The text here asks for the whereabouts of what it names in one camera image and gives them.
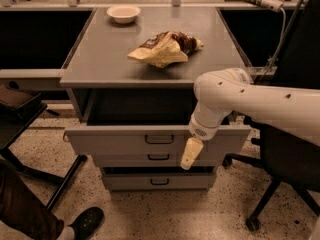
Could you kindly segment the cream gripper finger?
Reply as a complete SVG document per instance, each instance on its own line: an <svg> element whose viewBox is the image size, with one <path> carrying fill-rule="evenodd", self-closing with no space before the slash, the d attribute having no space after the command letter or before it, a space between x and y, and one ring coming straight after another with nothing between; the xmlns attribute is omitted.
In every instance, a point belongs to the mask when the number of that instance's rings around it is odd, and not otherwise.
<svg viewBox="0 0 320 240"><path fill-rule="evenodd" d="M184 170L189 170L192 167L198 155L200 154L200 152L202 151L202 149L203 142L196 137L190 137L186 142L180 166Z"/></svg>

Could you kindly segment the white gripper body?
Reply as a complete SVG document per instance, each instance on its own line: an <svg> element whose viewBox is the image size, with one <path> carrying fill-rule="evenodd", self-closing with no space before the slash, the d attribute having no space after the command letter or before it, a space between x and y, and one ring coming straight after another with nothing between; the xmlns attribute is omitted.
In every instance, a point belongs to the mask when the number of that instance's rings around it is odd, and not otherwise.
<svg viewBox="0 0 320 240"><path fill-rule="evenodd" d="M231 110L219 108L210 109L198 102L189 122L189 131L193 137L202 141L212 139L222 121L231 113Z"/></svg>

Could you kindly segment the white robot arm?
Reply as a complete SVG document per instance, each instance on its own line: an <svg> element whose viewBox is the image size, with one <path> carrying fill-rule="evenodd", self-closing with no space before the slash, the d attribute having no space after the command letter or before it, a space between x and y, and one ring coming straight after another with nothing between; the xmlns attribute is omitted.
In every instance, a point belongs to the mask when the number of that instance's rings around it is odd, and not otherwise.
<svg viewBox="0 0 320 240"><path fill-rule="evenodd" d="M197 104L189 122L191 137L180 162L185 170L232 112L320 145L319 90L254 85L241 68L206 72L195 80L193 90Z"/></svg>

